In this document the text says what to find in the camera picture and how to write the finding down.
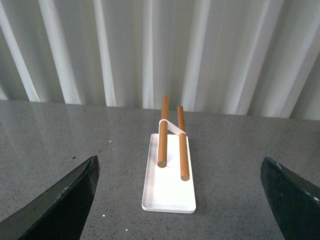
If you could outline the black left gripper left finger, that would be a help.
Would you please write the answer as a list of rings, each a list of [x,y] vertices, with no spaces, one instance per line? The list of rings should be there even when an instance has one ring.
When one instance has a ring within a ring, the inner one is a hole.
[[[0,223],[2,240],[78,240],[100,176],[92,156]]]

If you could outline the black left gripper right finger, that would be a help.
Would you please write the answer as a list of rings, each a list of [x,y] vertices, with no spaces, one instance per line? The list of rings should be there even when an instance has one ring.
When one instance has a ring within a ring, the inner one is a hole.
[[[320,238],[320,188],[270,157],[260,168],[261,183],[286,240]]]

